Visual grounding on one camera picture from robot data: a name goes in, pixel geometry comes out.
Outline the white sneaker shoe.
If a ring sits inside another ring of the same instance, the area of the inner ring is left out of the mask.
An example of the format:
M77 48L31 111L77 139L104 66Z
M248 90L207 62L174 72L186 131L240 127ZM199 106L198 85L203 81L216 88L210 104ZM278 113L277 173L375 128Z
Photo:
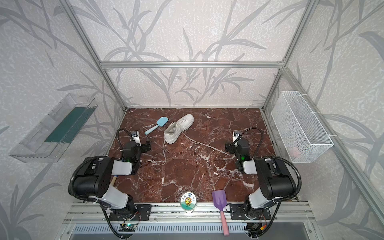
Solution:
M179 138L180 134L190 128L194 123L192 114L187 114L177 122L171 123L164 131L164 140L167 144L173 144Z

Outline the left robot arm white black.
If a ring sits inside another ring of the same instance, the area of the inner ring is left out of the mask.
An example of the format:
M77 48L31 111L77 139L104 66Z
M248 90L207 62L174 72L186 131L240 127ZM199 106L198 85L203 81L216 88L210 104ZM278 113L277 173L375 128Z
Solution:
M86 158L74 171L68 186L69 194L78 200L99 204L122 218L136 214L133 197L116 189L112 176L135 175L142 166L141 154L151 150L150 141L130 141L122 149L122 158L95 156Z

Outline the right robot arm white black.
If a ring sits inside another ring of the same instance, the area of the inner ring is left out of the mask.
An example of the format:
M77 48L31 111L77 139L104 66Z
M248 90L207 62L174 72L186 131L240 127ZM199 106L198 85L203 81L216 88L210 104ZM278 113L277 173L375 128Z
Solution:
M252 157L246 139L226 143L225 151L236 156L236 166L242 174L258 177L259 188L249 194L243 204L241 213L246 218L255 219L264 210L299 194L302 177L298 169L286 159L278 156Z

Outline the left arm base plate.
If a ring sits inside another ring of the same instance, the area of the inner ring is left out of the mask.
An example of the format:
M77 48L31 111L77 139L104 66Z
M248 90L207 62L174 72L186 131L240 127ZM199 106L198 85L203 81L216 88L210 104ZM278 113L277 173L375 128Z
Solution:
M112 210L109 215L110 221L148 221L151 214L152 205L138 204L133 208L127 207L125 209Z

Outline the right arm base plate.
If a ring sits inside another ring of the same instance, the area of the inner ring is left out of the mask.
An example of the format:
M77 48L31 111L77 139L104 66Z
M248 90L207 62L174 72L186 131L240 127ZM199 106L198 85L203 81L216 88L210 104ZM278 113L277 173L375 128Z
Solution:
M253 209L249 205L243 204L227 204L228 212L231 220L271 220L271 212L268 208Z

